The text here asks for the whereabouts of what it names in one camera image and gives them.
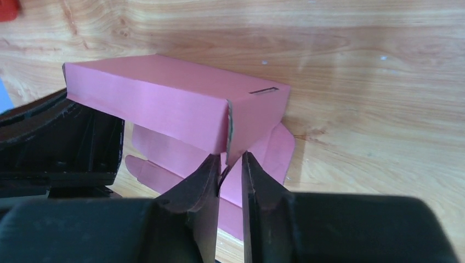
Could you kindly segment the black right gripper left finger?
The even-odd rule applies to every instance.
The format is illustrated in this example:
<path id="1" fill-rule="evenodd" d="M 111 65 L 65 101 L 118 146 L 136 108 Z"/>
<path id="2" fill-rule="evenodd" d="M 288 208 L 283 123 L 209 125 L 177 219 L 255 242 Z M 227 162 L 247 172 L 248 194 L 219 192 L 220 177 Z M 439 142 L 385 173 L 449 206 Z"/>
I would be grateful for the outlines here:
<path id="1" fill-rule="evenodd" d="M 220 157 L 157 198 L 43 199 L 1 219 L 1 262 L 214 262 Z"/>

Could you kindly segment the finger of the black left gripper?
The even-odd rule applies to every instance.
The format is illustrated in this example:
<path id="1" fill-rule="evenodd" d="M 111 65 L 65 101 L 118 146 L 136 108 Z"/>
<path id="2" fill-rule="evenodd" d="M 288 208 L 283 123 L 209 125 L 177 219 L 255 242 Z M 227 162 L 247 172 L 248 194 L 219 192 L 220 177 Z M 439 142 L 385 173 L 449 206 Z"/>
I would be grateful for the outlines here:
<path id="1" fill-rule="evenodd" d="M 1 197 L 110 197 L 124 120 L 65 89 L 1 114 Z"/>

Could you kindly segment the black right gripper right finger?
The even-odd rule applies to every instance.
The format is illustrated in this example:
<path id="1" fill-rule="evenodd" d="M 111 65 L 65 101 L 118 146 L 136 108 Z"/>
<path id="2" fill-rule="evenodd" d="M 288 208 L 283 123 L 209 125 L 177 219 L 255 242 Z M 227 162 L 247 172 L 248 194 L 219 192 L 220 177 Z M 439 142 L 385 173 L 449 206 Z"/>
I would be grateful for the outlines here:
<path id="1" fill-rule="evenodd" d="M 432 210 L 408 196 L 292 192 L 242 156 L 245 262 L 458 262 Z"/>

